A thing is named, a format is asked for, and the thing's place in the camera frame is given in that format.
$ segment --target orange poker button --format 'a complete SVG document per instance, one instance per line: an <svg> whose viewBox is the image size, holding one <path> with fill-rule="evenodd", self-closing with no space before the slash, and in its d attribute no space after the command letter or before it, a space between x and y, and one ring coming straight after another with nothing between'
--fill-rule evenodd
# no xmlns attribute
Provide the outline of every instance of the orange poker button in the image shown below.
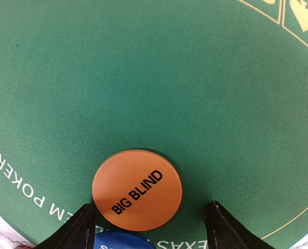
<svg viewBox="0 0 308 249"><path fill-rule="evenodd" d="M148 231L168 222L182 198L180 178L163 157L146 150L127 150L107 159L98 169L92 196L112 224L131 231Z"/></svg>

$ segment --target blue poker button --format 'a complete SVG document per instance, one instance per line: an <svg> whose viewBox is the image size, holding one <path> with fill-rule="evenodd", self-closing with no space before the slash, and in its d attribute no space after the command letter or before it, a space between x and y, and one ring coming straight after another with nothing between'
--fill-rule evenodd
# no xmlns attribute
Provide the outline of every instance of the blue poker button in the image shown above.
<svg viewBox="0 0 308 249"><path fill-rule="evenodd" d="M95 236L94 249L155 249L155 247L140 236L108 231Z"/></svg>

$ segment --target yellow spade symbol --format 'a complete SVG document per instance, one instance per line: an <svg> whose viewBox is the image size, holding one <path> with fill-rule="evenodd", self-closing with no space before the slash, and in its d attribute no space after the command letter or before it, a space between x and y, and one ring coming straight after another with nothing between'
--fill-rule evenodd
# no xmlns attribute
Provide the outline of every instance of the yellow spade symbol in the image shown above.
<svg viewBox="0 0 308 249"><path fill-rule="evenodd" d="M276 0L263 0L267 4L274 4Z"/></svg>
<svg viewBox="0 0 308 249"><path fill-rule="evenodd" d="M308 31L308 9L304 0L290 0L290 7L303 32Z"/></svg>

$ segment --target card outline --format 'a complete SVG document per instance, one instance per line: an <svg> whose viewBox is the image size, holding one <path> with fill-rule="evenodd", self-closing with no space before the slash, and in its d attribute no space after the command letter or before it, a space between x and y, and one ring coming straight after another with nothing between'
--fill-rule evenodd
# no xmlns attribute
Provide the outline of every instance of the card outline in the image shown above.
<svg viewBox="0 0 308 249"><path fill-rule="evenodd" d="M238 0L239 2L241 2L242 4L245 4L246 6L254 9L256 12L262 14L263 16L267 17L268 19L272 20L273 22L275 22L276 24L280 24L280 20L282 18L282 1L283 0L279 0L279 9L278 9L278 20L276 20L275 18L269 16L267 13L265 13L264 11L262 11L261 9L253 6L252 4L246 2L245 0Z"/></svg>
<svg viewBox="0 0 308 249"><path fill-rule="evenodd" d="M286 1L287 0L283 0L283 10L282 10L282 27L288 32L290 33L292 36L294 36L295 38L297 38L303 45L305 45L308 48L308 44L302 39L300 38L297 34L295 34L293 31L291 31L290 29L288 29L287 27L285 27L285 10L286 10Z"/></svg>

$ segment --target green felt surface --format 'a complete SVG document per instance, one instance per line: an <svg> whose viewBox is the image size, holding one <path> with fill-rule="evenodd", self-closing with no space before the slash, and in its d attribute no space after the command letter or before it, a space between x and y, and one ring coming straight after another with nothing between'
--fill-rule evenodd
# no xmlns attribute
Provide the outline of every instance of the green felt surface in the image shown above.
<svg viewBox="0 0 308 249"><path fill-rule="evenodd" d="M247 2L278 17L277 3ZM14 169L0 170L2 217L42 241L130 148L167 155L183 183L177 215L141 233L157 248L201 248L213 199L269 234L308 206L308 47L238 1L1 1L0 154ZM308 212L266 241L307 232Z"/></svg>

